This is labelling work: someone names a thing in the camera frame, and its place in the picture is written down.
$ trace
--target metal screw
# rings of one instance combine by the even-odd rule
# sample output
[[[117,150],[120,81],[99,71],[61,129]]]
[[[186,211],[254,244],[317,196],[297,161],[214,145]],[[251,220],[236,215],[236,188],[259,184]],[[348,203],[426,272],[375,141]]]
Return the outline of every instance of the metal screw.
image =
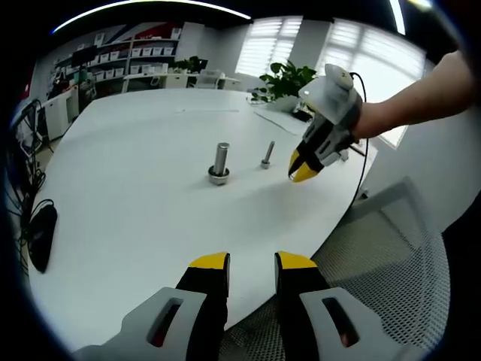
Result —
[[[228,143],[218,143],[216,152],[216,161],[213,164],[213,173],[223,176],[225,171],[225,160],[227,159]]]
[[[274,149],[274,145],[276,144],[275,141],[272,141],[270,144],[269,144],[269,148],[268,148],[268,152],[265,154],[265,157],[264,159],[261,161],[261,167],[263,169],[267,169],[269,168],[269,159],[271,158],[271,154],[272,154],[272,150]]]

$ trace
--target green leaves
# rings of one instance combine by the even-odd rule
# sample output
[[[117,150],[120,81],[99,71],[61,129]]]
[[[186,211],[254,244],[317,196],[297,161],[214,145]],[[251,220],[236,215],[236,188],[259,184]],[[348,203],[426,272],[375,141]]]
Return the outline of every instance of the green leaves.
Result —
[[[287,63],[273,62],[270,69],[274,76],[263,74],[259,77],[266,87],[255,88],[253,100],[273,102],[284,96],[298,96],[299,89],[309,83],[316,76],[316,71],[303,66],[296,68],[289,60]]]

